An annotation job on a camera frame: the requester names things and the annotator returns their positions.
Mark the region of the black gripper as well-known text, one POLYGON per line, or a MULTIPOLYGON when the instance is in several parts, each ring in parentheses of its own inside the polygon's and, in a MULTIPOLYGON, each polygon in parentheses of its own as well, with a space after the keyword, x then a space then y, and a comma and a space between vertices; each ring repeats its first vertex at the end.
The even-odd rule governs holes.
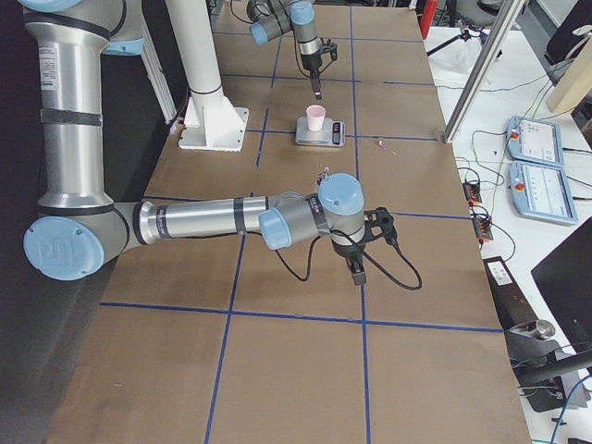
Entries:
POLYGON ((320 77, 321 56, 318 53, 314 54, 300 54, 302 61, 302 68, 310 77, 311 87, 316 100, 322 99, 321 83, 317 79, 320 77))
POLYGON ((346 260, 353 283, 365 284, 366 273, 363 264, 365 245, 362 242, 351 242, 338 235, 332 235, 331 242, 335 253, 346 260))

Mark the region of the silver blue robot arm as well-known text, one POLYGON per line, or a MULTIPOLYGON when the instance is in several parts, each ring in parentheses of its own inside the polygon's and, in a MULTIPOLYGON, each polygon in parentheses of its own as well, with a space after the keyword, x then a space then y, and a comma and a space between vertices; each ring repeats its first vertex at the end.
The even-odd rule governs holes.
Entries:
POLYGON ((246 12, 252 21, 250 33, 256 45, 271 42, 289 31, 293 33, 314 98, 321 100, 323 41, 315 26, 313 5, 309 1, 249 1, 246 12))
MULTIPOLYGON (((104 188, 101 55, 139 55, 142 1, 18 1, 36 39, 40 65, 47 190, 40 217, 24 234, 30 263, 58 280, 86 278, 121 253, 160 240, 262 235, 278 252, 330 236, 355 285, 365 283, 364 243, 371 234, 360 182, 345 173, 319 180, 318 192, 227 200, 114 203, 104 188)), ((249 116, 224 94, 206 1, 165 1, 189 83, 184 119, 190 149, 238 152, 249 116)), ((248 1, 256 44, 288 31, 320 90, 321 55, 337 46, 318 37, 308 1, 248 1)))

